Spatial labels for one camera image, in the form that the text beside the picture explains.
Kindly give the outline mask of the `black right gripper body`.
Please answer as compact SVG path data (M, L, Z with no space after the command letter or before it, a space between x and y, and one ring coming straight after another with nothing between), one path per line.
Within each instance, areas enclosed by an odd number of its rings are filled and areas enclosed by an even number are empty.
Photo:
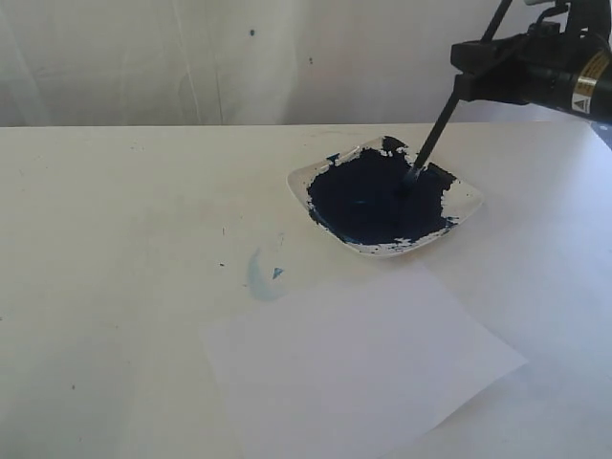
M453 93L463 101L533 104L570 111L573 49L559 23L532 25L525 33L454 44L450 63L459 74Z

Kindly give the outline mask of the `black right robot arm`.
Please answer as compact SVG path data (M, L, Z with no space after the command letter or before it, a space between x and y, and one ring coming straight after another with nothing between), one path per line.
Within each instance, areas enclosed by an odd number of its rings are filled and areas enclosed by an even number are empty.
M480 39L451 47L453 94L610 122L610 3L553 1L526 32L495 38L510 4L499 3Z

